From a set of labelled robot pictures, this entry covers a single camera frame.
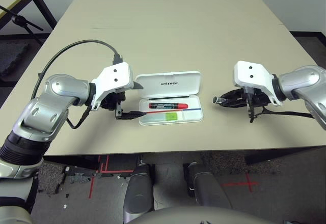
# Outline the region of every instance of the red pen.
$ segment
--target red pen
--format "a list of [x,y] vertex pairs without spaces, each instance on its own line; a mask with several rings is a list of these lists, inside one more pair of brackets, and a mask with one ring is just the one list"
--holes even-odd
[[185,109],[188,108],[186,103],[150,103],[149,108],[154,109]]

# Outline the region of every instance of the black table leg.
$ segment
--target black table leg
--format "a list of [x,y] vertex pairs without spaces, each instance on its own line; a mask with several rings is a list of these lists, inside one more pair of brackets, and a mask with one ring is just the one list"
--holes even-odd
[[33,0],[36,7],[40,10],[46,21],[49,23],[52,29],[54,29],[57,25],[57,21],[54,16],[51,14],[49,8],[45,4],[43,0]]

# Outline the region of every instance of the gray object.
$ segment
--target gray object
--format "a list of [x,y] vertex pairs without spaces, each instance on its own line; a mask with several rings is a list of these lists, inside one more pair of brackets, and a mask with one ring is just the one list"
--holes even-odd
[[231,208],[231,204],[213,174],[202,164],[188,166],[193,181],[196,201],[202,206]]
[[230,209],[191,206],[166,208],[158,211],[147,213],[130,224],[272,224],[273,222],[257,218]]
[[326,71],[320,66],[305,66],[280,75],[280,88],[289,100],[303,99],[315,120],[326,130]]
[[123,204],[123,223],[154,210],[153,185],[149,167],[140,164],[130,177]]
[[82,106],[88,95],[86,80],[64,74],[53,75],[45,82],[43,93],[25,107],[13,132],[33,141],[52,141],[68,117],[68,108],[76,100],[76,106]]

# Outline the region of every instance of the black strap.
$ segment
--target black strap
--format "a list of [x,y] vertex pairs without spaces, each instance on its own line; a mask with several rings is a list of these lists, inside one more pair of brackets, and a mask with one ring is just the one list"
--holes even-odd
[[255,118],[258,117],[259,115],[284,115],[284,116],[302,116],[307,118],[313,118],[313,116],[309,113],[300,113],[300,112],[293,112],[293,111],[275,112],[275,111],[268,110],[264,106],[262,112],[255,114]]

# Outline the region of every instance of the white case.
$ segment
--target white case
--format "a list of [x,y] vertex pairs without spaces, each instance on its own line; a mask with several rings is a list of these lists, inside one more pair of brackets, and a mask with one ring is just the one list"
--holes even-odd
[[147,114],[139,118],[143,126],[174,123],[198,122],[203,119],[199,97],[201,74],[199,71],[170,72],[157,74],[142,74],[136,77],[136,82],[144,89],[138,90],[142,98],[140,111],[149,112],[157,109],[149,108],[149,103],[186,103],[188,109],[167,113],[177,113],[177,120],[166,120],[166,113]]

